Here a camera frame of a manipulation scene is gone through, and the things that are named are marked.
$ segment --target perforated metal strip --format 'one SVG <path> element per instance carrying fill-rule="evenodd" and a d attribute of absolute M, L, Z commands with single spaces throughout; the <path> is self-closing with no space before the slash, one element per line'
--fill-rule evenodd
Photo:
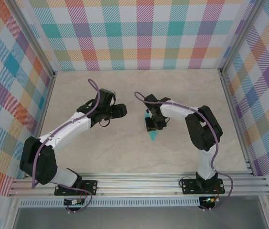
<path fill-rule="evenodd" d="M 176 207 L 199 206 L 198 197 L 177 198 L 93 198 L 89 207 Z M 22 199 L 20 208 L 63 208 L 63 198 Z"/>

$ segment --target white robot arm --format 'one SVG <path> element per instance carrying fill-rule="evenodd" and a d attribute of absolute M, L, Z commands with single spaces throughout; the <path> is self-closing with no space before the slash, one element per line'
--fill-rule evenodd
<path fill-rule="evenodd" d="M 214 184 L 218 182 L 218 174 L 212 167 L 212 159 L 216 153 L 216 140 L 212 131 L 214 131 L 219 142 L 222 129 L 210 108 L 207 106 L 195 108 L 176 105 L 169 98 L 157 100 L 153 94 L 141 101 L 148 108 L 147 111 L 151 113 L 151 117 L 145 118 L 147 131 L 162 130 L 166 127 L 166 119 L 168 118 L 176 119 L 187 125 L 191 141 L 198 149 L 199 156 L 195 185 L 197 185 L 201 193 L 208 192 L 208 190 L 214 188 Z M 205 120 L 201 116 L 208 121 L 208 125 L 202 125 Z"/>
<path fill-rule="evenodd" d="M 80 133 L 92 128 L 102 120 L 110 122 L 111 119 L 121 118 L 127 114 L 124 104 L 115 105 L 115 93 L 106 89 L 100 89 L 100 99 L 97 97 L 79 107 L 76 112 L 65 123 L 55 130 L 36 139 L 29 137 L 24 144 L 20 162 L 20 169 L 33 176 L 34 159 L 41 147 L 38 161 L 35 167 L 35 179 L 45 185 L 55 183 L 62 186 L 82 188 L 82 177 L 70 169 L 58 168 L 56 157 L 59 152 Z"/>
<path fill-rule="evenodd" d="M 173 100 L 168 100 L 167 102 L 169 103 L 175 103 Z M 169 105 L 169 104 L 163 104 L 160 106 L 161 114 L 164 117 L 167 118 L 173 118 L 176 119 L 180 122 L 186 123 L 186 117 L 188 115 L 194 114 L 194 111 L 174 106 L 174 105 Z M 212 178 L 215 175 L 215 171 L 211 167 L 211 160 L 213 155 L 215 154 L 215 148 L 216 146 L 213 145 L 209 151 L 206 150 L 198 150 L 198 170 L 197 173 L 204 179 L 208 180 Z"/>

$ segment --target aluminum rail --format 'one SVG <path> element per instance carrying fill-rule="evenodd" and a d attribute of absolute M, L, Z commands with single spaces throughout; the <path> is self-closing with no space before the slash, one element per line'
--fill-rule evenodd
<path fill-rule="evenodd" d="M 269 195 L 269 186 L 265 177 L 252 175 L 250 164 L 244 172 L 228 172 L 233 178 L 233 196 L 259 196 Z M 184 176 L 195 178 L 194 173 L 163 173 L 163 174 L 81 174 L 83 180 L 97 180 L 97 197 L 100 198 L 125 198 L 125 197 L 203 197 L 199 195 L 183 195 L 179 180 Z M 231 189 L 231 182 L 227 177 L 223 179 L 226 196 Z M 16 179 L 11 191 L 11 198 L 61 198 L 54 195 L 55 184 L 37 185 L 31 188 L 31 178 Z"/>

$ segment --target metal frame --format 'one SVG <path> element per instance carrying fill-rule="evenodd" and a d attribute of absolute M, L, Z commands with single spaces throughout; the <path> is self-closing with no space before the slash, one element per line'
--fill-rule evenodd
<path fill-rule="evenodd" d="M 48 75 L 54 77 L 55 71 L 50 65 L 50 62 L 46 55 L 44 54 L 41 46 L 39 45 L 37 38 L 35 37 L 33 31 L 31 30 L 29 24 L 27 23 L 25 17 L 23 16 L 19 6 L 15 3 L 14 0 L 4 0 L 5 4 L 9 8 L 10 12 L 12 13 L 13 17 L 16 19 L 17 23 L 19 24 L 21 31 L 25 35 L 26 39 L 28 40 L 31 47 L 34 49 L 38 59 L 41 61 L 43 67 L 45 68 Z"/>
<path fill-rule="evenodd" d="M 249 162 L 253 162 L 251 154 L 249 153 L 249 147 L 247 145 L 247 142 L 245 141 L 244 135 L 242 134 L 242 131 L 241 131 L 241 128 L 240 128 L 241 125 L 240 125 L 239 119 L 237 117 L 236 109 L 235 109 L 235 107 L 234 107 L 234 105 L 232 103 L 232 99 L 231 99 L 232 95 L 231 95 L 230 91 L 228 90 L 226 79 L 225 79 L 225 77 L 223 75 L 223 72 L 220 69 L 218 70 L 218 74 L 219 74 L 219 77 L 220 77 L 220 81 L 221 81 L 223 90 L 225 92 L 225 96 L 226 96 L 226 99 L 227 99 L 227 104 L 229 106 L 229 110 L 230 110 L 230 113 L 231 113 L 231 116 L 232 116 L 232 120 L 233 120 L 233 123 L 234 123 L 234 127 L 235 127 L 235 130 L 236 130 L 237 136 L 238 136 L 238 140 L 239 140 L 241 149 L 242 149 L 243 154 L 244 154 L 244 158 L 247 159 Z M 257 173 L 257 170 L 256 170 L 256 168 L 254 166 L 254 163 L 251 163 L 251 169 L 252 169 L 252 174 L 257 176 L 258 173 Z M 265 216 L 267 225 L 269 227 L 269 196 L 259 195 L 259 200 L 260 200 L 263 212 L 264 212 L 264 216 Z"/>
<path fill-rule="evenodd" d="M 44 52 L 40 48 L 36 38 L 34 37 L 30 27 L 26 23 L 19 7 L 13 0 L 5 0 L 8 5 L 10 11 L 15 16 L 17 22 L 21 26 L 21 29 L 25 33 L 29 43 L 34 47 L 34 50 L 37 53 L 37 56 L 40 58 L 43 66 L 45 66 L 46 70 L 49 74 L 52 75 L 51 84 L 49 87 L 49 93 L 45 102 L 44 111 L 41 115 L 41 121 L 36 131 L 36 136 L 39 136 L 42 130 L 43 122 L 46 116 L 47 108 L 50 102 L 50 98 L 52 95 L 52 90 L 55 83 L 55 77 L 53 74 L 52 67 L 50 66 Z M 243 134 L 240 129 L 240 124 L 237 119 L 235 108 L 233 107 L 231 101 L 231 95 L 227 89 L 227 84 L 224 78 L 224 72 L 228 69 L 228 67 L 233 62 L 237 52 L 239 51 L 243 41 L 247 37 L 250 29 L 253 26 L 255 19 L 257 18 L 259 12 L 262 10 L 265 5 L 266 0 L 257 0 L 257 3 L 253 7 L 243 29 L 241 30 L 238 39 L 233 46 L 230 54 L 227 57 L 227 60 L 223 66 L 222 71 L 219 71 L 220 80 L 225 92 L 225 96 L 227 99 L 227 103 L 232 115 L 232 119 L 234 122 L 234 126 L 238 135 L 238 139 L 244 154 L 244 158 L 246 159 L 247 171 L 245 172 L 229 172 L 235 182 L 234 191 L 232 192 L 233 196 L 248 196 L 254 195 L 259 196 L 261 205 L 264 211 L 264 215 L 266 221 L 269 226 L 269 186 L 265 177 L 256 177 L 256 169 L 251 167 L 250 161 L 252 158 L 248 153 L 248 146 L 243 137 Z M 160 198 L 162 200 L 172 200 L 172 199 L 186 199 L 186 198 L 197 198 L 206 195 L 182 195 L 181 187 L 178 186 L 178 182 L 180 178 L 184 176 L 190 176 L 192 178 L 195 177 L 194 173 L 164 173 L 164 174 L 81 174 L 83 179 L 96 179 L 98 180 L 98 189 L 97 195 L 93 198 L 96 201 L 106 200 L 105 203 L 113 199 L 126 199 L 132 198 L 134 200 L 146 199 L 150 198 Z M 226 196 L 231 188 L 230 180 L 226 177 L 220 176 L 223 179 L 224 185 L 226 188 L 226 193 L 223 196 Z M 62 200 L 62 197 L 54 196 L 54 184 L 47 184 L 45 186 L 37 186 L 35 189 L 31 189 L 31 178 L 25 177 L 25 179 L 17 179 L 13 184 L 10 192 L 10 209 L 8 212 L 8 217 L 4 223 L 3 228 L 12 228 L 16 219 L 17 211 L 19 208 L 27 207 L 24 204 L 24 201 L 31 201 L 32 207 L 36 207 L 39 205 L 42 200 L 49 200 L 47 202 L 47 207 L 63 207 L 61 204 L 53 204 L 57 203 L 56 201 Z"/>
<path fill-rule="evenodd" d="M 255 177 L 252 174 L 249 161 L 246 161 L 247 171 L 228 172 L 234 181 L 233 196 L 269 195 L 269 186 L 265 177 Z M 195 173 L 133 173 L 133 174 L 81 174 L 85 180 L 97 180 L 98 198 L 136 198 L 136 197 L 184 197 L 179 180 L 184 176 L 195 178 Z M 226 196 L 231 188 L 230 180 L 219 176 L 224 181 Z M 31 178 L 15 180 L 11 198 L 60 198 L 54 196 L 55 184 L 37 185 L 31 188 Z M 186 195 L 190 197 L 205 197 L 209 195 Z"/>
<path fill-rule="evenodd" d="M 258 17 L 259 13 L 263 9 L 264 5 L 266 4 L 267 0 L 257 0 L 256 3 L 254 4 L 250 15 L 248 16 L 244 26 L 242 27 L 241 31 L 239 32 L 239 35 L 235 41 L 235 44 L 231 48 L 230 53 L 228 54 L 228 57 L 226 58 L 226 62 L 224 63 L 222 67 L 222 73 L 223 75 L 229 68 L 229 66 L 232 64 L 234 58 L 236 57 L 241 45 L 247 38 L 256 18 Z"/>

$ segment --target plaid wall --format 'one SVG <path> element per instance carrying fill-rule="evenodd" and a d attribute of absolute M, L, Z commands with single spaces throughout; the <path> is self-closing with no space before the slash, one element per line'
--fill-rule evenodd
<path fill-rule="evenodd" d="M 241 31 L 241 29 L 245 25 L 245 22 L 246 22 L 248 16 L 250 15 L 251 10 L 252 10 L 252 8 L 253 8 L 253 6 L 254 6 L 254 4 L 255 4 L 256 1 L 257 0 L 250 0 L 250 3 L 249 3 L 249 5 L 246 8 L 246 11 L 245 11 L 243 17 L 241 18 L 240 23 L 239 23 L 237 29 L 234 32 L 234 35 L 233 35 L 233 37 L 232 37 L 232 39 L 231 39 L 231 41 L 229 43 L 229 46 L 226 49 L 225 55 L 224 55 L 224 57 L 221 60 L 221 63 L 219 65 L 219 68 L 220 69 L 223 67 L 223 65 L 224 65 L 224 63 L 225 63 L 225 61 L 226 61 L 226 59 L 227 59 L 227 57 L 228 57 L 228 55 L 229 55 L 229 53 L 231 51 L 231 48 L 233 47 L 233 45 L 235 44 L 235 42 L 236 42 L 236 40 L 238 38 L 239 32 Z"/>
<path fill-rule="evenodd" d="M 227 73 L 251 157 L 269 181 L 269 0 Z"/>
<path fill-rule="evenodd" d="M 53 66 L 77 71 L 217 68 L 249 0 L 17 2 Z"/>
<path fill-rule="evenodd" d="M 0 0 L 0 223 L 24 141 L 36 131 L 50 78 Z"/>

